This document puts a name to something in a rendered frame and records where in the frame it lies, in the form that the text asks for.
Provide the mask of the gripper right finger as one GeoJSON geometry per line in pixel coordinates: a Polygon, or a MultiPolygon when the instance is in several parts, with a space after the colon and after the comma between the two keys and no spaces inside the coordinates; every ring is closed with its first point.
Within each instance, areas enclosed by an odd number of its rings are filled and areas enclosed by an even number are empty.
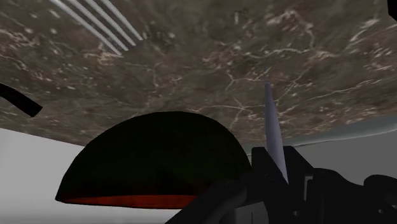
{"type": "Polygon", "coordinates": [[[362,185],[331,169],[315,168],[284,147],[289,187],[304,203],[308,224],[397,224],[397,178],[372,174],[362,185]]]}

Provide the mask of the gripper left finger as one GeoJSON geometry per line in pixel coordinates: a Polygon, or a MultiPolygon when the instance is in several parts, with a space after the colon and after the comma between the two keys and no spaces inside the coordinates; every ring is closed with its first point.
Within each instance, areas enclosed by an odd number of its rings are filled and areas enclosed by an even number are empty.
{"type": "Polygon", "coordinates": [[[165,224],[293,224],[282,146],[253,148],[252,171],[220,181],[165,224]]]}

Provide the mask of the pale lilac slender utensil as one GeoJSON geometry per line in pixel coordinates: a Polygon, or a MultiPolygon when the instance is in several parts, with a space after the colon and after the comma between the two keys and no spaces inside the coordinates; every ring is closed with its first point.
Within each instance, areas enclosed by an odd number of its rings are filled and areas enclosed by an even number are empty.
{"type": "Polygon", "coordinates": [[[268,154],[275,162],[285,181],[289,183],[281,129],[269,82],[265,82],[265,137],[268,154]]]}

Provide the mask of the black bowl with red inside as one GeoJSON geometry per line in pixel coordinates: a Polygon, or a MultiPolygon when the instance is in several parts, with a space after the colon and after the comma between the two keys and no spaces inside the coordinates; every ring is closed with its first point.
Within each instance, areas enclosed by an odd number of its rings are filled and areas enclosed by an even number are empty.
{"type": "Polygon", "coordinates": [[[251,168],[235,136],[204,115],[156,112],[125,120],[91,140],[64,174],[66,204],[181,209],[221,179],[251,168]]]}

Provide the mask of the silver fork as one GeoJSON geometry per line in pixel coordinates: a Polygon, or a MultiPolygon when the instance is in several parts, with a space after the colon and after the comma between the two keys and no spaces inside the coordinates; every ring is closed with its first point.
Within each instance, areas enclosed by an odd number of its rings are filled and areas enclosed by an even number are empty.
{"type": "Polygon", "coordinates": [[[144,40],[114,0],[48,0],[117,56],[144,40]]]}

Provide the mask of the black curved bar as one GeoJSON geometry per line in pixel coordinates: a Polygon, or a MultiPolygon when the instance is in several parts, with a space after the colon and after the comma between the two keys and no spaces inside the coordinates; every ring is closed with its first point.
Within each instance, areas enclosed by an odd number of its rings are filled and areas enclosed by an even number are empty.
{"type": "Polygon", "coordinates": [[[43,107],[18,90],[0,83],[0,97],[6,99],[30,117],[35,117],[43,107]]]}

